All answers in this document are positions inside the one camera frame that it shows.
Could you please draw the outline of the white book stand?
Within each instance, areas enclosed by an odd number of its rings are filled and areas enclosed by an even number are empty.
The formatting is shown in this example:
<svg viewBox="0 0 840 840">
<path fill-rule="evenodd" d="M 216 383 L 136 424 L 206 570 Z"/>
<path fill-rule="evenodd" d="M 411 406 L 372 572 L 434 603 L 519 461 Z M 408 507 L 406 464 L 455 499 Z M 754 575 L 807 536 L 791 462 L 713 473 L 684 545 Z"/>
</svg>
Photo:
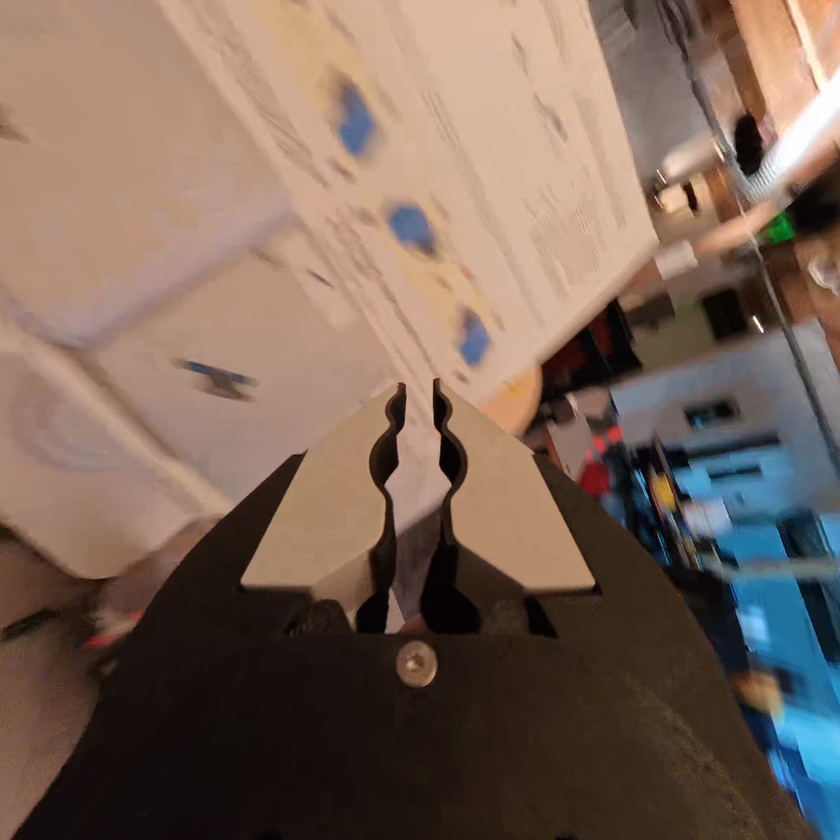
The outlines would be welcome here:
<svg viewBox="0 0 840 840">
<path fill-rule="evenodd" d="M 108 579 L 405 381 L 305 235 L 72 338 L 2 284 L 2 521 Z"/>
</svg>

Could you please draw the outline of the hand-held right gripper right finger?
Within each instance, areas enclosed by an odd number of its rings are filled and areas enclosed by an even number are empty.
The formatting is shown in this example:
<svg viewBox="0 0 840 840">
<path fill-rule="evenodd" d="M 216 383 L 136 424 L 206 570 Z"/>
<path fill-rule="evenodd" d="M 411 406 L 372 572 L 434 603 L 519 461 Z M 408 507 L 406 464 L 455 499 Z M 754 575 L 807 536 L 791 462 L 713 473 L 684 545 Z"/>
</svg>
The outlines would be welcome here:
<svg viewBox="0 0 840 840">
<path fill-rule="evenodd" d="M 435 634 L 473 634 L 500 607 L 593 595 L 597 582 L 532 451 L 442 380 L 437 464 L 448 482 L 421 594 Z"/>
</svg>

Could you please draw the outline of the instruction booklet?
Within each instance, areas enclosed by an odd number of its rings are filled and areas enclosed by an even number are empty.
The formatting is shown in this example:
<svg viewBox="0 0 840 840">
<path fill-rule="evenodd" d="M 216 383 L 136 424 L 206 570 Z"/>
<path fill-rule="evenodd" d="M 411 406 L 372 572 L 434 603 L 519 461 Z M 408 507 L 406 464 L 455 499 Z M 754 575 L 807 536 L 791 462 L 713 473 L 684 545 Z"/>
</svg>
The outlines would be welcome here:
<svg viewBox="0 0 840 840">
<path fill-rule="evenodd" d="M 586 2 L 2 2 L 2 277 L 70 347 L 282 225 L 336 330 L 478 401 L 657 237 Z"/>
</svg>

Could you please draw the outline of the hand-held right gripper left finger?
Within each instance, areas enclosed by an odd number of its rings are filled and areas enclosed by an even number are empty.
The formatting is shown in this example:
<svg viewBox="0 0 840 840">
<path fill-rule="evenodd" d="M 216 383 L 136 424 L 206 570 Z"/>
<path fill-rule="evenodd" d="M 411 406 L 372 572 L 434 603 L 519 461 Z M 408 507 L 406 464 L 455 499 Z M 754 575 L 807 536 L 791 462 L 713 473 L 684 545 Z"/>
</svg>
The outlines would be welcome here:
<svg viewBox="0 0 840 840">
<path fill-rule="evenodd" d="M 302 457 L 240 584 L 336 602 L 355 630 L 383 634 L 396 575 L 386 483 L 398 467 L 406 386 L 396 383 Z"/>
</svg>

